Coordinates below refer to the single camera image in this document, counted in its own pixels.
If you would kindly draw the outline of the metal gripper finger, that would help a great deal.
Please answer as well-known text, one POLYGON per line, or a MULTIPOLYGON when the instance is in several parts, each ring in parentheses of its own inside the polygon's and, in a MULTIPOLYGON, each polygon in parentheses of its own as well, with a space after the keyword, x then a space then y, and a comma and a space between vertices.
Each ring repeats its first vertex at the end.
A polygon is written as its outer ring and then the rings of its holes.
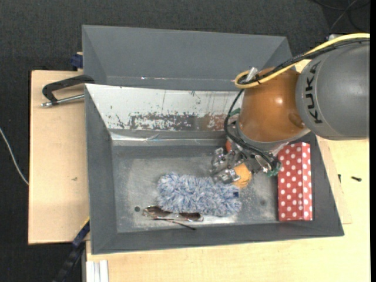
POLYGON ((224 169, 213 174, 213 181, 216 183, 231 184, 240 180, 240 176, 234 169, 224 169))
POLYGON ((212 160, 211 160, 211 174, 217 174, 225 169, 231 169, 231 161, 233 155, 229 152, 226 152, 222 147, 214 151, 212 160))

